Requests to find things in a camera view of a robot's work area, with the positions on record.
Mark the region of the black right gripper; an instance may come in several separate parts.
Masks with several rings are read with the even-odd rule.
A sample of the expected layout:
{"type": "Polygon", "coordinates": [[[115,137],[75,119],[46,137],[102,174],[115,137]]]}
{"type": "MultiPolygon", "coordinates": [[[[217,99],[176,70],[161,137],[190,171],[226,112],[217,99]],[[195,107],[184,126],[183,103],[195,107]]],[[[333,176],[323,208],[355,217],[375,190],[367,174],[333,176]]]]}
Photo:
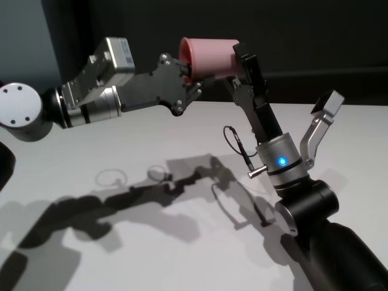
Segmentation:
{"type": "Polygon", "coordinates": [[[257,55],[241,42],[235,44],[233,50],[248,85],[241,85],[237,75],[226,77],[224,85],[229,95],[247,116],[258,144],[281,136],[283,131],[267,99],[267,83],[257,55]]]}

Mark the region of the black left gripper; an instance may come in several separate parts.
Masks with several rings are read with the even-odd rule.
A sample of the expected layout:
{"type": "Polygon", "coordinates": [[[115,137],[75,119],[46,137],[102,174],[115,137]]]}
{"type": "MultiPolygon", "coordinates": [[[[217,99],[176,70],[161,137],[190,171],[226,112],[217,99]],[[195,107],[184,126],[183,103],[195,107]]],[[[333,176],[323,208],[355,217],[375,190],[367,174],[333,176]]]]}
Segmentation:
{"type": "Polygon", "coordinates": [[[172,115],[180,116],[187,106],[196,101],[204,89],[215,82],[213,77],[187,84],[192,66],[168,53],[159,56],[157,68],[135,75],[119,87],[121,111],[130,112],[156,105],[167,107],[172,115]]]}

